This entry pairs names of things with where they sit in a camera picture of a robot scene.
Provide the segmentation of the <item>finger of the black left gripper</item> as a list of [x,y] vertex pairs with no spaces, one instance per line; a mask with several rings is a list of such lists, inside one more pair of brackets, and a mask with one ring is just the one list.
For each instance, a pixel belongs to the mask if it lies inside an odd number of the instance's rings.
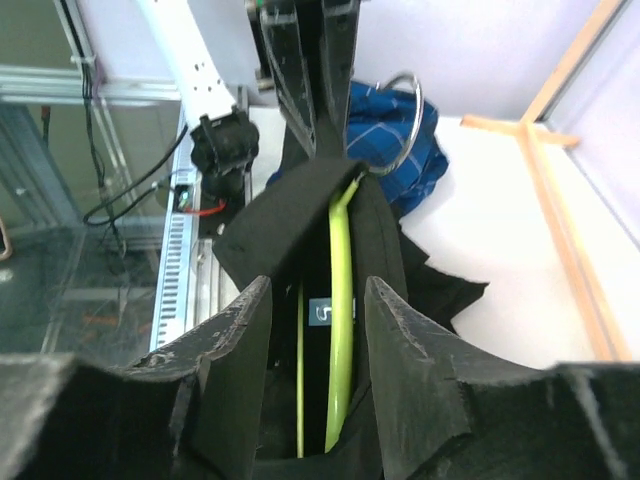
[[316,115],[297,11],[260,9],[259,21],[281,113],[303,150],[315,155]]
[[324,101],[333,139],[341,155],[346,154],[346,125],[350,105],[359,1],[321,1],[320,40]]

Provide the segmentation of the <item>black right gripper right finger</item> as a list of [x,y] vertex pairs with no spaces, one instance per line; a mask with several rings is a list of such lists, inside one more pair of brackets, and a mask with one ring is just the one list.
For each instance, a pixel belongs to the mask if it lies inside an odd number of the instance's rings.
[[639,367],[524,367],[368,280],[365,326],[389,479],[635,479]]

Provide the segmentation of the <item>aluminium extrusion rail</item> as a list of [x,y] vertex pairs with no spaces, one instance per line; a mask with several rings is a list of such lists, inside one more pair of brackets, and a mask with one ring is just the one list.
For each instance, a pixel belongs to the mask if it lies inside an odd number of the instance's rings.
[[[201,180],[206,176],[214,178],[225,176],[231,170],[237,169],[235,164],[226,161],[220,151],[215,150],[213,144],[213,134],[222,131],[222,123],[233,120],[239,112],[245,112],[248,108],[248,88],[246,86],[235,85],[231,88],[231,93],[235,95],[235,100],[232,102],[229,112],[222,114],[219,118],[213,114],[203,113],[191,125],[190,136],[193,141],[191,161],[199,175],[197,187],[199,201],[196,208],[192,207],[196,211],[197,221],[200,216],[217,213],[223,207],[220,205],[215,209],[200,209]],[[224,229],[214,239],[200,239],[198,237],[195,243],[197,258],[194,268],[196,275],[194,287],[197,292],[194,294],[194,308],[196,309],[194,318],[197,321],[203,321],[218,313],[237,294],[233,283],[223,278],[223,268],[213,252],[213,245],[222,235]]]

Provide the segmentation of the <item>blue plaid shirt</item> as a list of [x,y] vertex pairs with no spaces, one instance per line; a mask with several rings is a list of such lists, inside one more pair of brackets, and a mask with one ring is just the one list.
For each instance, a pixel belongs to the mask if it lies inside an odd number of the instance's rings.
[[[439,112],[429,101],[424,101],[423,106],[411,152],[398,168],[379,178],[385,198],[401,217],[433,193],[449,167],[435,135]],[[372,85],[352,82],[346,128],[348,157],[374,167],[390,166],[409,139],[415,111],[416,98],[412,93],[379,92]]]

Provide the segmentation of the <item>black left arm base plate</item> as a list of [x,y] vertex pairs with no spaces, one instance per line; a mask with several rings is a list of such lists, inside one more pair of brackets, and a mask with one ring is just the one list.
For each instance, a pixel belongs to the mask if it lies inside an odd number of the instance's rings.
[[198,237],[214,239],[251,201],[252,175],[247,168],[234,169],[225,176],[206,176],[201,180],[200,209],[223,205],[217,213],[202,215],[198,220]]

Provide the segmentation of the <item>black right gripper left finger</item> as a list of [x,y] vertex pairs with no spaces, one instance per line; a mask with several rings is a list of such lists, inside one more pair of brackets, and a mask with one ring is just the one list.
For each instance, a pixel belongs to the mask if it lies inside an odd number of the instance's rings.
[[220,313],[125,368],[1,359],[5,479],[248,479],[272,319],[256,278]]

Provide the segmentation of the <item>green plastic hanger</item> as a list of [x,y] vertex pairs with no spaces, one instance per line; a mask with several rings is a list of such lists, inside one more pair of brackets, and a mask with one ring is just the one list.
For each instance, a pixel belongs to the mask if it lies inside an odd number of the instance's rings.
[[[410,71],[402,71],[386,84],[378,83],[375,89],[384,92],[399,83],[409,84],[415,94],[416,109],[410,133],[399,154],[387,166],[371,166],[368,170],[383,177],[398,169],[409,157],[418,138],[424,115],[424,93],[420,80]],[[348,205],[354,197],[362,173],[348,186],[335,193],[328,206],[328,226],[331,266],[331,336],[329,349],[328,406],[324,450],[330,451],[337,443],[344,425],[350,402],[353,364],[353,313],[354,291],[351,254],[351,238]]]

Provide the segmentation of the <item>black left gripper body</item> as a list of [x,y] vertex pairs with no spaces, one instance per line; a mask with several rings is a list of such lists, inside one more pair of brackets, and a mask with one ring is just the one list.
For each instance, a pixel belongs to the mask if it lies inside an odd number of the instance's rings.
[[277,69],[287,61],[298,61],[311,69],[313,80],[319,78],[327,41],[337,44],[351,72],[358,1],[247,1],[245,6],[260,63],[259,92],[278,88]]

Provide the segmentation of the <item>wooden clothes rack frame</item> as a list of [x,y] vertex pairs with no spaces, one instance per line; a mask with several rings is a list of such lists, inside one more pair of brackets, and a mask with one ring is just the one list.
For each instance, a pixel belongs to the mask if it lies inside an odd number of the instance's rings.
[[597,4],[519,120],[497,120],[466,114],[460,121],[464,127],[511,136],[518,143],[592,350],[597,360],[605,362],[630,362],[632,353],[571,217],[545,150],[547,144],[574,148],[579,145],[580,138],[546,131],[536,127],[535,123],[550,110],[553,101],[569,84],[606,28],[625,6],[624,1],[601,1]]

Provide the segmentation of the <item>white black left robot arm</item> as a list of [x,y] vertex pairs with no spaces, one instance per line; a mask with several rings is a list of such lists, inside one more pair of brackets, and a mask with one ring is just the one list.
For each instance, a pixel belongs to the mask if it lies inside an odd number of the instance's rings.
[[[223,80],[185,1],[139,7],[173,74],[204,192],[241,197],[259,132]],[[246,8],[261,71],[288,129],[310,159],[346,155],[357,1],[252,1]]]

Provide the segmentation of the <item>black button shirt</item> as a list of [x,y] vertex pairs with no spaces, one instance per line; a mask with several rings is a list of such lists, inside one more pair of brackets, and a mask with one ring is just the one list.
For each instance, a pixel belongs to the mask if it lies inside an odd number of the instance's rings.
[[482,283],[430,267],[427,254],[401,232],[378,182],[361,178],[347,208],[355,298],[352,383],[338,441],[326,447],[330,330],[312,326],[310,313],[330,293],[330,200],[359,175],[359,167],[341,157],[306,159],[287,134],[281,170],[214,246],[237,286],[246,287],[259,276],[272,283],[256,453],[261,479],[383,477],[383,428],[407,415],[405,401],[413,384],[392,327],[366,315],[369,278],[385,281],[445,328],[485,292]]

